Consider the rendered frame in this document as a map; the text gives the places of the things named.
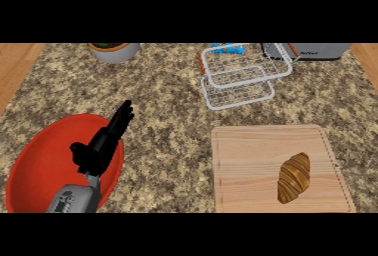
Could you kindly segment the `brown swirled cupcake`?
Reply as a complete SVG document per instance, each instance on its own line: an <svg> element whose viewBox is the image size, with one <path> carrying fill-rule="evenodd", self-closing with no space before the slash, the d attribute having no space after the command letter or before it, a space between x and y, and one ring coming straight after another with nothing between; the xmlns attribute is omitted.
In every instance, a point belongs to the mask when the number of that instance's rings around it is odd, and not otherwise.
<svg viewBox="0 0 378 256"><path fill-rule="evenodd" d="M302 152L281 165L278 179L278 201L290 203L311 186L311 158Z"/></svg>

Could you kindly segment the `grey plant pot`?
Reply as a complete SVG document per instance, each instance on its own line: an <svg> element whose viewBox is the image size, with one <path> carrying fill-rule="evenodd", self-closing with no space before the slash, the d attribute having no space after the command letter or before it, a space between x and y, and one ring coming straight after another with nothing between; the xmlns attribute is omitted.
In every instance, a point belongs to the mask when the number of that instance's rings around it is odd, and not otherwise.
<svg viewBox="0 0 378 256"><path fill-rule="evenodd" d="M102 62L117 64L133 58L141 49L141 44L123 43L113 48L99 48L93 43L91 43L89 47Z"/></svg>

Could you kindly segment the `pale wooden cutting board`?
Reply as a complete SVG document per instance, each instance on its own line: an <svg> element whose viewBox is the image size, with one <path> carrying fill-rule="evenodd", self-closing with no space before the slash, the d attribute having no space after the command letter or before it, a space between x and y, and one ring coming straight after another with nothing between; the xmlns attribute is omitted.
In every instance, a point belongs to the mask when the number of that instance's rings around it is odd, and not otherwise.
<svg viewBox="0 0 378 256"><path fill-rule="evenodd" d="M217 212L356 211L321 126L222 126L212 131L212 147ZM284 204L278 201L281 165L299 153L311 158L311 187Z"/></svg>

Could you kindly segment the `red bowl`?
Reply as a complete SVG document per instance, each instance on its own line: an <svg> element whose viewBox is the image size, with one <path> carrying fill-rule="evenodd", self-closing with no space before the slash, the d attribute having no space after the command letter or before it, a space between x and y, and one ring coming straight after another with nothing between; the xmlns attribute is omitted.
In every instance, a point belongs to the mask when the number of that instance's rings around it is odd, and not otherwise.
<svg viewBox="0 0 378 256"><path fill-rule="evenodd" d="M89 144L98 130L111 119L99 115L79 114L59 119L34 136L15 161L6 185L6 209L11 213L48 213L59 189L67 184L88 185L86 174L79 172L70 146ZM116 187L124 164L124 145L119 147L108 169L101 177L101 201L104 205Z"/></svg>

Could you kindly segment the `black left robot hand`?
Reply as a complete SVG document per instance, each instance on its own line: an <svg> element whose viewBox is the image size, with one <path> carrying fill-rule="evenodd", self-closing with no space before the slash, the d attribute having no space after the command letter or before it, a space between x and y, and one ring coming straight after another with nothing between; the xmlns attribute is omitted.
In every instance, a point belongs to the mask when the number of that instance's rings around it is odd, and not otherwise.
<svg viewBox="0 0 378 256"><path fill-rule="evenodd" d="M92 176L105 173L133 117L132 101L126 100L110 124L98 130L89 144L82 142L71 144L73 161L80 173Z"/></svg>

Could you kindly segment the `blue packet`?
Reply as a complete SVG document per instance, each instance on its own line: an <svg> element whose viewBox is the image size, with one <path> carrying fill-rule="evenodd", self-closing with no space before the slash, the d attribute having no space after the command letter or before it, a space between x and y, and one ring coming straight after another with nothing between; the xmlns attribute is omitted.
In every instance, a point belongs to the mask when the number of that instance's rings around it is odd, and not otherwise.
<svg viewBox="0 0 378 256"><path fill-rule="evenodd" d="M235 45L234 43L212 43L210 48L213 54L246 55L248 53L247 46Z"/></svg>

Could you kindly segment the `grey toaster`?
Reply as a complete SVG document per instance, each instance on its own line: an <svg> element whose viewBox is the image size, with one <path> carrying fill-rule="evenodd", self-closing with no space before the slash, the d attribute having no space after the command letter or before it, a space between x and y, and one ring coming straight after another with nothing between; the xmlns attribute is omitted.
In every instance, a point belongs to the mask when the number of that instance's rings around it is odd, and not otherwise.
<svg viewBox="0 0 378 256"><path fill-rule="evenodd" d="M291 59L300 61L339 60L350 48L350 43L284 43L282 47Z"/></svg>

